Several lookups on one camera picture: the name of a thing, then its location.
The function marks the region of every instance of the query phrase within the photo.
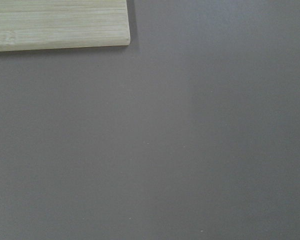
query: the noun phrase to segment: bamboo board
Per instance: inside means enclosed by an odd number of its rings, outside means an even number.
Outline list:
[[[0,0],[0,52],[129,43],[126,0]]]

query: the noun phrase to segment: cutting board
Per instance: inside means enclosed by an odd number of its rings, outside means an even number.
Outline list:
[[[126,0],[0,0],[0,51],[129,43]]]

